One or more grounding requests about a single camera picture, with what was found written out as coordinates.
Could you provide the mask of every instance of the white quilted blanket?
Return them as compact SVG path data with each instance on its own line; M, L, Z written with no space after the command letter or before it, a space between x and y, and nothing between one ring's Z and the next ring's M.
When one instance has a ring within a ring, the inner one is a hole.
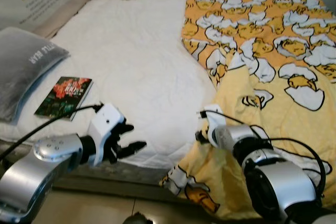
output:
M206 71L184 49L180 35L185 0L92 0L52 41L71 57L53 68L26 99L13 124L0 123L0 138L14 141L45 119L34 112L60 76L92 78L83 105L111 102L135 126L121 145L147 147L122 161L170 168L190 149L198 129L196 112L215 90ZM92 111L61 120L33 136L85 135Z

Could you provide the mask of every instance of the book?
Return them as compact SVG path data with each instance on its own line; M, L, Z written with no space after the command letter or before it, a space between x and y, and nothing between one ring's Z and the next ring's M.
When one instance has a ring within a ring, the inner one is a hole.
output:
M83 103L93 82L92 79L78 77L61 77L38 107L35 115L54 118L77 109ZM76 113L65 116L72 120Z

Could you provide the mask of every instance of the floor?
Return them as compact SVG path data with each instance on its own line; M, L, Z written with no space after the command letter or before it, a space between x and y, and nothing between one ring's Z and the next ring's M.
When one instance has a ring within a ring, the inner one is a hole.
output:
M198 206L52 191L33 224L122 224L128 216L136 212L141 212L154 224L236 223L218 221ZM260 220L249 223L260 223Z

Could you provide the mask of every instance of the wire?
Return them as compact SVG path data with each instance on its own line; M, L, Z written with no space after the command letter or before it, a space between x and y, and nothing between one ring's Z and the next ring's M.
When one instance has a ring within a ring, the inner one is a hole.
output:
M203 111L201 111L200 112L200 114L201 114L201 117L202 118L206 118L207 117L207 115L206 115L206 112L210 112L210 113L214 113L214 114L218 114L218 115L221 115L221 116L224 116L224 117L226 117L226 118L229 118L229 119L231 119L231 120L233 120L233 121L235 121L235 122L237 122L237 123L240 123L240 124L246 124L246 123L244 123L244 122L242 122L242 121L240 121L240 120L238 120L238 119L235 119L235 118L232 118L231 116L228 116L228 115L226 115L226 114L223 114L223 113L220 113L220 112L218 112L218 111L213 111L213 110L203 110ZM250 127L251 128L251 130L253 131L253 133L255 133L256 134L256 136L258 137L258 138L261 138L260 136L259 136L259 134L252 128L252 127ZM292 141L292 142L295 142L295 143L297 143L297 144L300 144L300 145L302 145L303 147L305 147L307 150L309 150L310 151L310 153L314 156L314 158L316 159L316 161L317 161L317 163L318 163L318 165L319 165L319 168L320 168L320 175L321 175L321 179L320 179L320 182L319 182L319 184L318 184L318 186L317 186L317 195L319 195L319 196L322 196L323 195L323 191L324 191L324 188L325 188L325 184L326 184L326 181L325 181L325 177L326 177L326 174L325 174L325 169L324 169L324 165L323 165L323 162L322 162L322 160L321 160L321 158L320 158L320 156L309 146L309 145L307 145L307 144L305 144L305 143L303 143L303 142L301 142L301 141L299 141L299 140L295 140L295 139L292 139L292 138L287 138L287 137L279 137L279 138L267 138L266 140L269 140L269 141Z
M317 186L317 195L319 196L322 196L323 195L323 191L324 191L324 188L325 188L325 184L326 184L326 181L325 181L325 177L326 177L326 174L325 174L325 169L324 169L324 165L323 165L323 162L320 158L320 156L307 144L299 141L299 140L295 140L295 139L292 139L292 138L287 138L287 137L279 137L279 138L269 138L268 140L270 141L292 141L292 142L295 142L297 144L300 144L302 145L303 147L305 147L307 150L310 151L310 153L314 156L314 158L316 159L318 165L319 165L319 168L320 168L320 174L321 174L321 179L320 179L320 182Z
M98 110L100 110L100 108L103 106L103 104L95 104L95 105L89 105L89 106L84 106L84 107L80 107L74 110L71 110L67 113L64 113L62 115L59 115L53 119L50 119L48 122L45 122L44 124L40 125L39 127L37 127L36 129L32 130L31 132L29 132L27 135L23 136L22 138L20 138L17 142L15 142L14 144L12 144L8 149L6 149L4 152L2 152L0 154L0 162L9 154L11 153L13 150L15 150L15 148L17 148L19 145L21 145L24 141L26 141L28 138L30 138L32 135L34 135L36 132L42 130L44 127L50 125L51 123L53 123L54 121L57 121L61 118L64 118L65 116L71 115L77 111L80 110L86 110L86 109L90 109L93 108L96 112Z
M315 173L318 173L318 174L321 175L320 172L318 172L317 170L314 170L314 169L310 169L310 168L302 168L302 170L308 170L308 171L310 171L310 172L315 172Z
M217 115L224 116L224 117L229 118L229 119L231 119L231 120L233 120L233 121L235 121L237 123L240 123L240 124L246 124L246 123L244 123L244 122L242 122L242 121L240 121L238 119L232 118L231 116L228 116L226 114L223 114L223 113L220 113L220 112L214 111L214 110L202 110L202 111L200 111L200 114L201 114L202 118L206 118L206 112L210 112L210 113L214 113L214 114L217 114Z
M214 114L217 114L217 115L221 115L221 116L223 116L223 117L225 117L225 118L229 118L229 119L231 119L231 120L233 120L233 121L235 121L235 122L237 122L237 123L240 123L240 124L247 124L247 123L244 123L244 122L242 122L242 121L240 121L240 120L238 120L238 119L232 118L231 116L228 116L228 115L226 115L226 114L224 114L224 113L220 113L220 112L218 112L218 111L214 111L214 110L202 110L202 111L200 112L202 118L205 118L205 117L206 117L206 112L211 112L211 113L214 113ZM259 136L259 134L258 134L252 127L250 127L250 128L251 128L252 132L257 136L257 138L261 138L261 137Z

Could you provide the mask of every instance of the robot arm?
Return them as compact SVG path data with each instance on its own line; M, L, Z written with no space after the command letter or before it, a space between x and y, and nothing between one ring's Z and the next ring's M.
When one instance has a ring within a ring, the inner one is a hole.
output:
M297 224L335 223L336 214L321 208L321 196L308 175L277 154L267 139L248 125L225 125L223 118L218 120L218 115L210 113L207 117L209 142L236 158L244 171L253 208L262 217Z
M0 223L31 223L53 183L80 164L96 166L105 159L114 163L145 147L145 142L125 148L117 144L120 134L132 129L115 107L106 104L92 119L87 136L39 140L0 180Z

